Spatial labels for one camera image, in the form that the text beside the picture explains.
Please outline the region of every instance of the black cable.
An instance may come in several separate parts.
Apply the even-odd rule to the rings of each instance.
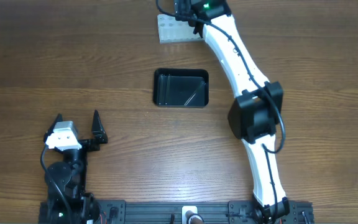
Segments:
[[[262,147],[265,151],[269,152],[269,153],[272,153],[272,154],[277,154],[279,153],[283,147],[284,147],[284,142],[285,142],[285,139],[286,139],[286,132],[285,132],[285,125],[284,125],[284,122],[283,122],[283,118],[277,108],[277,105],[274,103],[272,97],[265,91],[265,89],[263,89],[259,83],[255,80],[253,74],[251,73],[251,70],[249,69],[248,67],[248,64],[246,62],[246,59],[244,58],[243,54],[241,53],[241,50],[240,48],[238,47],[238,45],[236,44],[236,42],[233,40],[233,38],[224,30],[222,30],[220,27],[212,24],[210,21],[205,21],[205,20],[202,20],[202,19],[198,19],[198,18],[195,18],[195,17],[190,17],[190,16],[183,16],[183,15],[176,15],[176,14],[172,14],[172,13],[169,13],[169,12],[166,12],[164,11],[161,7],[160,7],[160,4],[158,3],[158,0],[155,0],[155,4],[157,5],[157,9],[162,13],[162,14],[165,14],[167,16],[172,16],[172,17],[176,17],[176,18],[179,18],[179,19],[186,19],[186,20],[189,20],[189,21],[195,21],[195,22],[200,22],[202,24],[205,24],[205,25],[208,25],[208,26],[211,26],[211,27],[214,27],[215,29],[217,29],[218,31],[220,31],[223,35],[225,35],[230,42],[232,42],[232,44],[234,45],[234,48],[235,50],[237,51],[237,54],[238,56],[241,58],[242,60],[242,63],[244,63],[244,66],[247,70],[247,73],[249,75],[249,78],[251,79],[251,81],[255,84],[255,86],[261,90],[262,92],[262,97],[261,98],[266,98],[267,101],[269,102],[270,106],[273,108],[274,110],[274,113],[276,115],[276,117],[278,118],[278,122],[280,123],[280,128],[281,128],[281,135],[282,135],[282,138],[281,138],[281,141],[280,141],[280,146],[278,147],[278,149],[276,149],[275,151],[271,151],[269,149],[267,149],[266,145],[265,144],[262,144]]]
[[[45,163],[44,163],[44,155],[45,155],[45,152],[47,151],[48,149],[48,146],[45,145],[42,153],[41,153],[41,158],[40,158],[40,161],[41,161],[41,166],[42,168],[44,169],[45,171],[45,174],[47,175],[49,181],[52,183],[52,186],[54,187],[54,189],[56,190],[56,192],[58,192],[59,196],[62,198],[62,201],[63,203],[65,204],[66,206],[66,209],[67,209],[67,213],[68,213],[68,219],[70,221],[70,224],[73,224],[73,221],[72,221],[72,215],[73,215],[73,212],[71,211],[71,208],[70,208],[70,205],[68,204],[65,196],[63,195],[62,191],[59,189],[58,185],[56,184],[55,180],[52,178],[52,175],[50,175],[50,172],[48,171],[48,169],[46,168],[45,166]]]

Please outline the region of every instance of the wood grain surface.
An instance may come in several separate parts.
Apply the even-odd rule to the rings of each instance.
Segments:
[[[358,1],[229,4],[256,64],[285,89],[277,162],[288,197],[313,202],[317,223],[358,223]],[[216,56],[201,42],[160,45],[157,14],[154,0],[0,0],[0,222],[37,222],[44,132],[62,113],[87,138],[94,109],[109,135],[88,158],[97,198],[251,199]],[[207,69],[209,105],[156,107],[159,67]]]

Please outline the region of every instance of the wooden table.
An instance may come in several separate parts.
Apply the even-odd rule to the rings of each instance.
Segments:
[[[358,1],[229,3],[256,64],[285,89],[288,197],[313,202],[318,223],[358,223]],[[109,135],[88,159],[97,198],[251,199],[218,60],[201,42],[160,45],[157,14],[154,0],[0,0],[0,222],[37,221],[44,132],[62,113],[88,138],[94,109]],[[156,107],[159,67],[207,69],[209,105]]]

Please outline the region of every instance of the black plastic container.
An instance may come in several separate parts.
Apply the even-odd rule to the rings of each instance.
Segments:
[[[203,69],[159,68],[154,73],[157,106],[202,108],[208,104],[209,75]]]

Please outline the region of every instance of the cable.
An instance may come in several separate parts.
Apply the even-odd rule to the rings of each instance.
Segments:
[[[198,19],[198,18],[195,18],[195,17],[190,17],[190,16],[183,16],[183,15],[176,15],[176,14],[172,14],[172,13],[169,13],[169,12],[166,12],[164,11],[161,7],[160,7],[160,4],[158,3],[158,0],[155,0],[155,4],[157,5],[157,9],[162,13],[162,14],[165,14],[167,16],[172,16],[172,17],[175,17],[175,18],[179,18],[179,19],[186,19],[186,20],[189,20],[189,21],[195,21],[195,22],[200,22],[202,24],[205,24],[205,25],[208,25],[208,26],[211,26],[215,29],[217,29],[218,31],[220,31],[223,35],[225,35],[228,40],[230,42],[232,42],[232,44],[234,45],[234,49],[237,51],[237,54],[238,56],[241,58],[242,60],[242,63],[244,64],[246,70],[247,70],[247,73],[249,75],[249,78],[251,79],[251,81],[255,84],[255,86],[261,90],[262,92],[262,97],[261,98],[266,98],[267,101],[269,102],[270,104],[270,107],[274,110],[274,113],[276,115],[276,118],[278,118],[278,122],[280,123],[280,129],[281,129],[281,135],[282,135],[282,138],[281,138],[281,141],[280,141],[280,145],[278,147],[278,149],[276,149],[275,151],[271,151],[269,149],[267,149],[266,145],[265,144],[262,144],[262,147],[265,151],[265,154],[266,154],[266,160],[267,160],[267,165],[268,165],[268,171],[269,171],[269,175],[270,175],[270,181],[271,181],[271,184],[272,184],[272,188],[273,188],[273,193],[274,193],[274,199],[275,199],[275,215],[272,217],[272,223],[274,224],[275,223],[275,220],[276,220],[276,217],[277,217],[277,209],[278,209],[278,205],[277,205],[277,193],[276,193],[276,188],[274,186],[274,181],[273,181],[273,175],[272,175],[272,169],[270,167],[270,161],[269,161],[269,155],[268,153],[272,153],[272,154],[277,154],[279,153],[283,147],[284,147],[284,143],[285,143],[285,139],[286,139],[286,132],[285,132],[285,125],[284,125],[284,121],[283,121],[283,118],[277,108],[277,105],[274,103],[272,97],[270,97],[270,95],[265,91],[265,89],[263,89],[259,83],[255,80],[253,74],[251,73],[251,70],[249,69],[248,67],[248,64],[246,62],[246,59],[244,58],[243,54],[241,53],[241,50],[240,48],[238,47],[238,45],[236,44],[236,42],[233,40],[233,38],[224,30],[222,30],[220,27],[212,24],[210,21],[205,21],[205,20],[202,20],[202,19]]]
[[[68,204],[65,196],[63,195],[62,191],[59,189],[59,186],[56,184],[56,182],[54,181],[54,179],[52,178],[52,175],[50,175],[50,172],[48,171],[48,169],[46,168],[45,166],[45,163],[44,163],[44,155],[45,155],[45,152],[47,151],[48,149],[48,146],[45,145],[42,153],[41,153],[41,158],[40,158],[40,161],[41,161],[41,166],[42,168],[44,169],[45,171],[45,174],[47,175],[49,181],[52,183],[52,186],[54,187],[54,189],[56,190],[56,192],[59,194],[60,198],[62,198],[62,201],[63,203],[65,204],[66,206],[66,209],[67,209],[67,213],[68,213],[68,219],[70,221],[70,224],[73,224],[73,220],[72,220],[72,214],[73,212],[71,211],[71,208],[70,208],[70,205]]]
[[[276,149],[275,151],[271,151],[269,149],[267,149],[266,145],[265,144],[262,144],[262,147],[265,151],[269,152],[269,153],[272,153],[272,154],[277,154],[279,153],[283,147],[284,147],[284,142],[285,142],[285,139],[286,139],[286,132],[285,132],[285,125],[284,125],[284,122],[283,122],[283,118],[277,108],[277,105],[274,103],[272,97],[270,97],[270,95],[265,91],[265,89],[263,89],[259,83],[255,80],[253,74],[251,73],[251,70],[249,69],[248,67],[248,64],[246,62],[246,59],[244,58],[243,54],[241,53],[241,50],[239,48],[239,46],[236,44],[236,42],[233,40],[233,38],[224,30],[222,30],[220,27],[212,24],[210,21],[205,21],[205,20],[202,20],[202,19],[198,19],[198,18],[194,18],[194,17],[190,17],[190,16],[183,16],[183,15],[176,15],[176,14],[172,14],[172,13],[169,13],[169,12],[166,12],[164,11],[161,7],[160,7],[160,4],[158,3],[158,0],[155,0],[155,4],[157,5],[157,9],[162,13],[162,14],[165,14],[167,16],[172,16],[172,17],[175,17],[175,18],[179,18],[179,19],[186,19],[186,20],[189,20],[189,21],[195,21],[195,22],[200,22],[202,24],[205,24],[205,25],[208,25],[208,26],[211,26],[211,27],[214,27],[215,29],[217,29],[218,31],[220,31],[223,35],[225,35],[230,42],[232,42],[232,44],[234,45],[234,48],[235,50],[237,51],[237,54],[238,56],[241,58],[242,60],[242,63],[244,64],[246,70],[247,70],[247,73],[249,75],[249,78],[251,79],[251,81],[255,84],[255,86],[261,90],[262,92],[262,98],[266,98],[267,101],[269,102],[270,106],[273,108],[274,110],[274,113],[276,115],[276,117],[278,118],[278,122],[280,123],[280,128],[281,128],[281,135],[282,135],[282,138],[281,138],[281,141],[280,141],[280,146],[278,147],[278,149]]]

